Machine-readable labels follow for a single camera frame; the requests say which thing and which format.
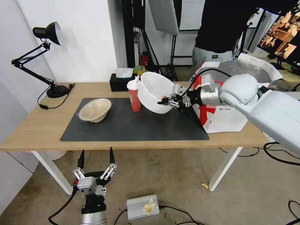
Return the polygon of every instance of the table leg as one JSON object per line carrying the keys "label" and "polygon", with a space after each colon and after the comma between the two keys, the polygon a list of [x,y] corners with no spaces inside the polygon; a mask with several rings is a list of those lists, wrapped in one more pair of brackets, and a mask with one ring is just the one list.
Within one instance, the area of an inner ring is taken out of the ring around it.
{"label": "table leg", "polygon": [[64,175],[57,168],[55,163],[49,158],[47,154],[42,151],[32,151],[32,153],[37,157],[37,159],[41,162],[41,164],[48,170],[51,176],[56,180],[56,182],[62,187],[62,189],[67,194],[72,194],[72,186],[64,177]]}
{"label": "table leg", "polygon": [[235,158],[238,156],[242,148],[243,147],[238,147],[237,149],[233,148],[226,154],[225,159],[223,160],[217,172],[209,182],[208,187],[210,191],[213,191],[217,187],[217,185],[219,184],[219,182],[221,181],[231,164],[234,162]]}

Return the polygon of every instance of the black shirt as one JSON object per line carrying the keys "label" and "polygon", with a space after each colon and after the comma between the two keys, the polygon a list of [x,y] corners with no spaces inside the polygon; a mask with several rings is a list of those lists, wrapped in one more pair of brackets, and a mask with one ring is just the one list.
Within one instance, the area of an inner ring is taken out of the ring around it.
{"label": "black shirt", "polygon": [[195,46],[215,53],[231,51],[257,8],[288,11],[294,3],[297,0],[206,0]]}

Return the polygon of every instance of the yellow container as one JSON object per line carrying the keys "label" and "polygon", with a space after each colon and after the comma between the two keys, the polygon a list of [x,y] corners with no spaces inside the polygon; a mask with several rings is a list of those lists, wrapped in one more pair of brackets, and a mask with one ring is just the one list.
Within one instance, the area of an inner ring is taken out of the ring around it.
{"label": "yellow container", "polygon": [[145,67],[144,66],[135,66],[133,68],[133,72],[136,73],[137,75],[142,75],[145,72]]}

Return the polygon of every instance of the gray pants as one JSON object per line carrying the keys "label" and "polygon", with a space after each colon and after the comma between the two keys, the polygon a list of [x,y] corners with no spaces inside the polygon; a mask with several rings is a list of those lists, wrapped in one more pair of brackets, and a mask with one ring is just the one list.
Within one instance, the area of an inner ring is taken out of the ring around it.
{"label": "gray pants", "polygon": [[224,53],[215,53],[211,51],[206,51],[204,49],[200,49],[197,47],[193,48],[193,66],[191,68],[190,77],[192,77],[196,70],[202,66],[204,62],[226,62],[233,60],[232,51],[224,52]]}

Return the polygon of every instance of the wooden table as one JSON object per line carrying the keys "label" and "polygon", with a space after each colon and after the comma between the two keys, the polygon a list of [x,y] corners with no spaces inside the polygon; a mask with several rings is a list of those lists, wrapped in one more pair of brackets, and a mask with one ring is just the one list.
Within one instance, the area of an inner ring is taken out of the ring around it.
{"label": "wooden table", "polygon": [[[188,86],[188,82],[179,82]],[[60,137],[83,98],[128,98],[128,92],[111,92],[109,83],[76,83],[68,99],[56,109],[44,110],[37,106],[0,146],[1,151],[31,151],[50,172],[66,193],[72,187],[54,162],[43,151],[108,150],[113,149],[174,149],[233,147],[212,178],[209,187],[214,190],[243,147],[262,146],[267,138],[251,123],[241,132],[209,134],[203,141],[130,141],[130,142],[62,142]],[[45,97],[42,104],[53,107],[64,97]]]}

